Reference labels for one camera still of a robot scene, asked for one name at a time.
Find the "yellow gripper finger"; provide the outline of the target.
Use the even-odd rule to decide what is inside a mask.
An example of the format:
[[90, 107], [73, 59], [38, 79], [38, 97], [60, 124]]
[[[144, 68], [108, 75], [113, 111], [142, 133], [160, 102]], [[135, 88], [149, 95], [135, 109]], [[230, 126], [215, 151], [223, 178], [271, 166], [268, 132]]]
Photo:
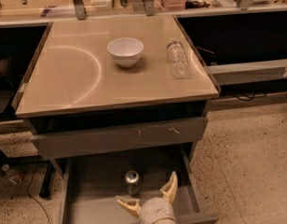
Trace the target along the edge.
[[162, 198], [173, 204], [178, 189], [178, 177], [175, 171], [171, 173], [169, 181], [159, 190]]
[[139, 217], [142, 207], [138, 199], [125, 199], [122, 196], [116, 196], [117, 203], [122, 209], [127, 211], [133, 217]]

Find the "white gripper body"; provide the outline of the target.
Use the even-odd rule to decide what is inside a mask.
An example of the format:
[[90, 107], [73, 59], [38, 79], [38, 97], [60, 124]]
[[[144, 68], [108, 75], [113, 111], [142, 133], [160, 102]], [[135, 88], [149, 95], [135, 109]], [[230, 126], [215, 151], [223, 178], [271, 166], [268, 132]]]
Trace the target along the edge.
[[139, 214], [140, 224], [176, 224], [172, 204], [163, 198], [145, 202]]

